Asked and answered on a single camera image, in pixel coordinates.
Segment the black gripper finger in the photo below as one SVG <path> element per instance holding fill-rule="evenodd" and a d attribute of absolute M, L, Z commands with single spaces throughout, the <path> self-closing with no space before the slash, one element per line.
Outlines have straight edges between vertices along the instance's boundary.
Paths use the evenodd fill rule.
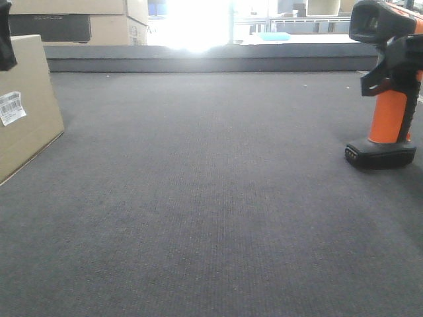
<path fill-rule="evenodd" d="M 11 2 L 1 0 L 1 70 L 8 71 L 16 64 L 16 57 L 11 43 L 11 31 L 9 26 L 9 13 Z"/>
<path fill-rule="evenodd" d="M 422 35 L 411 34 L 391 42 L 381 60 L 361 78 L 362 96 L 376 96 L 388 90 L 408 94 L 418 88 L 422 70 Z"/>

